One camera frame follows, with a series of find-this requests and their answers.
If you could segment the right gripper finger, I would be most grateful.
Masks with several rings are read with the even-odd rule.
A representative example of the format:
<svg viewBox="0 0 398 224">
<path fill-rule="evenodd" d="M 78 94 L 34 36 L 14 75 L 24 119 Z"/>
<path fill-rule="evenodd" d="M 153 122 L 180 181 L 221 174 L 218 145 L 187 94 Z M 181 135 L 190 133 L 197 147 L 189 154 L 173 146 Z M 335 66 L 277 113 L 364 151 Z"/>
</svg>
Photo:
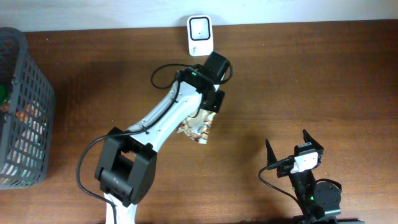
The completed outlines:
<svg viewBox="0 0 398 224">
<path fill-rule="evenodd" d="M 271 166 L 277 162 L 274 151 L 268 139 L 266 139 L 267 166 Z"/>
<path fill-rule="evenodd" d="M 312 138 L 306 129 L 303 130 L 303 140 L 305 141 L 305 143 L 310 142 L 311 145 L 317 151 L 323 151 L 323 146 L 321 144 L 319 144 L 314 138 Z"/>
</svg>

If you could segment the beige brown snack bag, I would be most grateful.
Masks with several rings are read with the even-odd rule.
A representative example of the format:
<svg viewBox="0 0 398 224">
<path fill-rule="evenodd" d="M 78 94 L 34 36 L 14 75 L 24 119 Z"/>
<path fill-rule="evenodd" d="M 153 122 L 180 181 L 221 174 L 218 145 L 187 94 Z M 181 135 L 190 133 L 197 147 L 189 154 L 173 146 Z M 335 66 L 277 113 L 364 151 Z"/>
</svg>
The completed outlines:
<svg viewBox="0 0 398 224">
<path fill-rule="evenodd" d="M 206 144 L 209 138 L 210 128 L 213 123 L 216 112 L 204 109 L 198 109 L 196 112 L 188 115 L 177 127 L 177 133 L 184 133 L 191 140 Z"/>
</svg>

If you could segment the green round item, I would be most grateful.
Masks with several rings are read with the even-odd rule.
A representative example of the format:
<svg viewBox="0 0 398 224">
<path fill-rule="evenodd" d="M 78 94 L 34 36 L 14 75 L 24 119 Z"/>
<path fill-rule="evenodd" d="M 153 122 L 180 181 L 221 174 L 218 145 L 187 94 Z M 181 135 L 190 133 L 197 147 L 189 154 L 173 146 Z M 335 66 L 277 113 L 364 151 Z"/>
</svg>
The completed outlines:
<svg viewBox="0 0 398 224">
<path fill-rule="evenodd" d="M 0 85 L 1 106 L 7 106 L 11 99 L 11 92 L 4 85 Z"/>
</svg>

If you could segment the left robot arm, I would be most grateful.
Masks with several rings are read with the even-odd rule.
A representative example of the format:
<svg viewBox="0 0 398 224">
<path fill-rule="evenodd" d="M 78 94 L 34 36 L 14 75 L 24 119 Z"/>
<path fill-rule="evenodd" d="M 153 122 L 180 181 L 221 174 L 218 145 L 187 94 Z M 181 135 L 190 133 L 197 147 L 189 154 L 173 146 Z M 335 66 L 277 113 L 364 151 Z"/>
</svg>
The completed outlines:
<svg viewBox="0 0 398 224">
<path fill-rule="evenodd" d="M 134 223 L 138 203 L 155 179 L 157 155 L 173 132 L 205 144 L 233 74 L 227 58 L 212 52 L 203 65 L 183 65 L 169 92 L 144 118 L 103 139 L 95 179 L 107 203 L 106 223 Z"/>
</svg>

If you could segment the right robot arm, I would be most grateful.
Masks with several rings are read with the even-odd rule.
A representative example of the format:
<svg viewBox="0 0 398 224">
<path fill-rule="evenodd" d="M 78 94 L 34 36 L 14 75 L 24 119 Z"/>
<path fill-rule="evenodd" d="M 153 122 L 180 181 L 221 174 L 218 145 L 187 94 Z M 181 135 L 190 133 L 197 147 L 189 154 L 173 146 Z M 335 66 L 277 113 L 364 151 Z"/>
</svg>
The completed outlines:
<svg viewBox="0 0 398 224">
<path fill-rule="evenodd" d="M 288 177 L 294 195 L 268 183 L 261 182 L 291 197 L 302 211 L 300 216 L 293 217 L 294 223 L 337 223 L 336 216 L 341 213 L 340 202 L 342 186 L 330 179 L 316 179 L 312 170 L 321 164 L 324 148 L 303 130 L 303 144 L 294 147 L 294 154 L 277 160 L 269 141 L 266 141 L 267 165 L 265 170 L 275 169 L 278 178 Z"/>
</svg>

